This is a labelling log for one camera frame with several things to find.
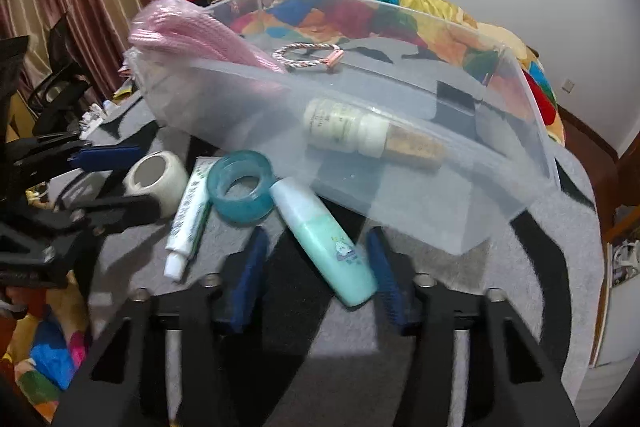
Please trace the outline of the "mint green lotion bottle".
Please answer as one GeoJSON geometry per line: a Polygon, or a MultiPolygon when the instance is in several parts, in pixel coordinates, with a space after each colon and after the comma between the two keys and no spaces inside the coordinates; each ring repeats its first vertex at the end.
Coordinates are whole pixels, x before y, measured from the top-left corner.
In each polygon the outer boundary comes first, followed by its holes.
{"type": "Polygon", "coordinates": [[[368,301],[376,282],[366,256],[350,239],[311,188],[282,178],[270,188],[285,225],[346,307],[368,301]]]}

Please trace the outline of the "teal tape roll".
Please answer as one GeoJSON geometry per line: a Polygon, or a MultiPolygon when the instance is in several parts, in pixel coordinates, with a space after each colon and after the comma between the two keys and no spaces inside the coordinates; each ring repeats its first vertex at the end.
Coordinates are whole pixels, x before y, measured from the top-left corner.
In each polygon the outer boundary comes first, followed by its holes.
{"type": "Polygon", "coordinates": [[[224,155],[209,169],[206,188],[210,204],[224,221],[254,225],[273,209],[270,188],[274,176],[265,155],[236,151],[224,155]]]}

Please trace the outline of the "white tape roll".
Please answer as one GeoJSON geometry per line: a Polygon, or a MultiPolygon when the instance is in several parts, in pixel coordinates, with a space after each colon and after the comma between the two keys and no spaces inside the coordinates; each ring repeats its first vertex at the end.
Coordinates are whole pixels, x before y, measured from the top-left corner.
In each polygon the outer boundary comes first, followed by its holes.
{"type": "Polygon", "coordinates": [[[170,151],[158,151],[129,169],[124,186],[127,195],[152,196],[160,204],[160,217],[168,218],[178,210],[188,181],[180,158],[170,151]]]}

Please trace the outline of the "white ointment tube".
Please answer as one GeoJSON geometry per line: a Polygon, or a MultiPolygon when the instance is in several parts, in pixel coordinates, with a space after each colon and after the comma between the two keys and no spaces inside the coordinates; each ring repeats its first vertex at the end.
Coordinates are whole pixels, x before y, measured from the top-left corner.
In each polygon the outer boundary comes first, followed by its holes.
{"type": "Polygon", "coordinates": [[[164,276],[171,281],[183,280],[186,268],[198,250],[210,207],[207,178],[219,160],[219,156],[199,156],[194,164],[167,236],[164,276]]]}

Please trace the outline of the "wooden stamp block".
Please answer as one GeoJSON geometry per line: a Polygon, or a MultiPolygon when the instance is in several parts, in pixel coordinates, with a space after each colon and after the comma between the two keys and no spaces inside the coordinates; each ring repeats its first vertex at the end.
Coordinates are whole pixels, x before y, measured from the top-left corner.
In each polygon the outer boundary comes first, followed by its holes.
{"type": "Polygon", "coordinates": [[[423,169],[442,166],[446,148],[437,139],[423,132],[390,125],[387,130],[383,158],[423,169]]]}

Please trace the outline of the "white pill bottle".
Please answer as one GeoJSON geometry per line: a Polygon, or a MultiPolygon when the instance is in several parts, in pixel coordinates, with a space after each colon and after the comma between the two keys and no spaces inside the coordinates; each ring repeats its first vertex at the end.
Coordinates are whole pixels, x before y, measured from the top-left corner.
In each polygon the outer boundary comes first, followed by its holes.
{"type": "Polygon", "coordinates": [[[390,122],[356,106],[314,99],[304,112],[303,128],[316,148],[380,158],[390,122]]]}

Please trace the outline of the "pink knitted item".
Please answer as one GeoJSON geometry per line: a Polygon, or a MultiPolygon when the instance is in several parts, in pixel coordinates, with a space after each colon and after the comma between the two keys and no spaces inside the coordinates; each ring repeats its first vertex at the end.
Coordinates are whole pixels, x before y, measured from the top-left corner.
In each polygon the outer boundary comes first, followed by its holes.
{"type": "Polygon", "coordinates": [[[285,72],[277,60],[187,0],[153,0],[131,21],[129,43],[139,50],[285,72]]]}

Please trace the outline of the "clear plastic storage box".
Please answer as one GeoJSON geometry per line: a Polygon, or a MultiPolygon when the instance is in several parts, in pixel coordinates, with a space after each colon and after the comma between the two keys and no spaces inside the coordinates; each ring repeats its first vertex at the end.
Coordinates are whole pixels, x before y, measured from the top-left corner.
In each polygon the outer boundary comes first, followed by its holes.
{"type": "Polygon", "coordinates": [[[556,188],[511,49],[375,0],[156,0],[127,63],[153,113],[461,255],[556,188]]]}

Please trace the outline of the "colourful patchwork quilt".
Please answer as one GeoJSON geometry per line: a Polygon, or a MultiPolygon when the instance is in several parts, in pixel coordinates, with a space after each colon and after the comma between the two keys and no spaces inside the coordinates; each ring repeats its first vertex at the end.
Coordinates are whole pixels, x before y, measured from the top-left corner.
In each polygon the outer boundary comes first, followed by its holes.
{"type": "Polygon", "coordinates": [[[276,18],[281,26],[299,28],[300,34],[322,42],[370,35],[397,38],[470,71],[486,64],[488,53],[469,32],[496,40],[518,60],[550,138],[565,143],[558,102],[538,52],[506,28],[478,22],[448,0],[322,0],[318,8],[285,8],[276,18]]]}

